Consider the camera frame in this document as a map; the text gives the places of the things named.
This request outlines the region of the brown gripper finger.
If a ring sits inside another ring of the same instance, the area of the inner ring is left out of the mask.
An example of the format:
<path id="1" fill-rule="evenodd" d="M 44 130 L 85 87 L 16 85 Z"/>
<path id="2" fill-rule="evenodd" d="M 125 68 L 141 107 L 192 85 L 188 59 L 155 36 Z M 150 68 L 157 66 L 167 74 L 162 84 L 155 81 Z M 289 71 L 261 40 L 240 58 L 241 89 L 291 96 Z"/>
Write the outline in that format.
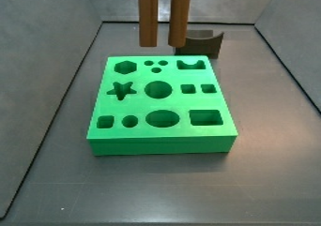
<path id="1" fill-rule="evenodd" d="M 138 0 L 139 7 L 139 45 L 157 46 L 158 0 Z"/>
<path id="2" fill-rule="evenodd" d="M 186 44 L 190 1 L 170 0 L 169 44 L 176 48 L 181 48 Z"/>

